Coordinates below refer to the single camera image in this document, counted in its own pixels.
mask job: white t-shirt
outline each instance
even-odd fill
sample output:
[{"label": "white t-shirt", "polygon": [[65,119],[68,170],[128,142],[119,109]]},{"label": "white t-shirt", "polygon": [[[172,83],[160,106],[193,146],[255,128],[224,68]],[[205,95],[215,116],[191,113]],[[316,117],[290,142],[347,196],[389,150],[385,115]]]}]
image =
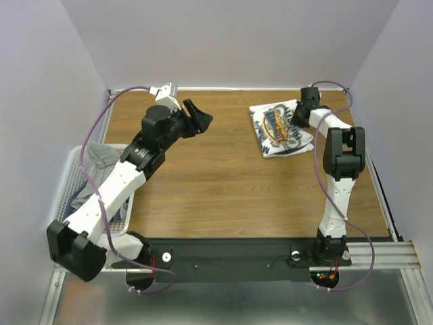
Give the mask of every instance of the white t-shirt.
[{"label": "white t-shirt", "polygon": [[286,157],[311,151],[313,136],[290,124],[296,100],[250,106],[254,130],[265,158]]}]

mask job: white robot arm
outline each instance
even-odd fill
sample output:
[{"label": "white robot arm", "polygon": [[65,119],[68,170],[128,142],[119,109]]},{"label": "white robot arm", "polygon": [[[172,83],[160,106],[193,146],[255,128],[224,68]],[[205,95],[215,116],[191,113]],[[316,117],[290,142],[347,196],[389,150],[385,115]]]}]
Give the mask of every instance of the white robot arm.
[{"label": "white robot arm", "polygon": [[319,126],[326,137],[323,168],[327,174],[327,197],[344,215],[339,214],[327,198],[323,219],[317,230],[313,253],[317,260],[332,260],[347,251],[346,222],[350,193],[365,168],[365,131],[342,122],[326,106],[320,106],[316,87],[301,89],[292,124],[297,127]]},{"label": "white robot arm", "polygon": [[[165,152],[181,137],[193,137],[207,130],[212,117],[198,110],[191,100],[179,105],[177,86],[169,83],[150,88],[156,105],[147,109],[141,131],[127,146],[114,170],[99,187],[108,221],[123,202],[155,173],[165,161]],[[47,228],[51,259],[84,281],[90,281],[102,269],[120,259],[109,248],[104,231],[98,197],[88,201],[62,223],[53,221]],[[119,253],[136,259],[143,249],[139,234],[114,237]]]}]

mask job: white wall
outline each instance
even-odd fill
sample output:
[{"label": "white wall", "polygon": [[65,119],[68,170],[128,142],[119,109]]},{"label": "white wall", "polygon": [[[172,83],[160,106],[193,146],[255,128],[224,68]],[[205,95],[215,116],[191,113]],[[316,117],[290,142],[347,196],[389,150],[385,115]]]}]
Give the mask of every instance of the white wall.
[{"label": "white wall", "polygon": [[106,88],[58,0],[1,1],[0,29],[0,323],[38,324],[48,213]]},{"label": "white wall", "polygon": [[396,226],[433,297],[433,2],[400,0],[352,85]]},{"label": "white wall", "polygon": [[397,0],[62,0],[109,88],[351,84]]}]

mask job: white plastic basket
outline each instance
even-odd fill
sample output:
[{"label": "white plastic basket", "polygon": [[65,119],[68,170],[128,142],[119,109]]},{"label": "white plastic basket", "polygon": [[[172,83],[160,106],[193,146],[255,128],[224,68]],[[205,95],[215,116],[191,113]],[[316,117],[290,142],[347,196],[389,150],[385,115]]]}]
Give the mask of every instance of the white plastic basket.
[{"label": "white plastic basket", "polygon": [[[117,150],[119,155],[123,153],[126,148],[126,144],[109,144]],[[81,146],[75,147],[69,157],[66,167],[64,169],[64,174],[62,176],[62,181],[60,184],[59,193],[54,203],[53,219],[62,222],[64,218],[64,213],[66,206],[69,202],[70,197],[80,188],[80,186],[86,181],[84,173],[80,169],[79,157],[80,157]],[[87,153],[84,155],[84,164],[89,166],[91,161]],[[125,220],[114,221],[110,223],[110,232],[113,237],[121,236],[127,232],[129,227],[129,220],[131,219],[131,211],[133,208],[134,193],[129,196],[127,216]]]}]

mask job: wooden table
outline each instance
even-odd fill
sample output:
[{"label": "wooden table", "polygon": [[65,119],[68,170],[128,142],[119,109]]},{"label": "wooden table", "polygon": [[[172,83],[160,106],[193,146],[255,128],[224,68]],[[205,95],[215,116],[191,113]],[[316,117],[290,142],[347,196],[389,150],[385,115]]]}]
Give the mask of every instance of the wooden table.
[{"label": "wooden table", "polygon": [[[205,134],[175,143],[136,191],[129,229],[166,238],[315,236],[325,196],[313,152],[264,159],[248,114],[249,106],[298,97],[298,91],[180,91],[179,102],[191,98],[214,120]],[[346,100],[341,91],[324,91],[321,103],[337,109]],[[106,143],[129,144],[154,104],[145,92],[120,97]],[[350,113],[339,117],[353,124]],[[324,143],[321,137],[320,153]],[[348,217],[370,236],[388,236],[367,168],[355,184]],[[362,234],[349,228],[348,236]]]}]

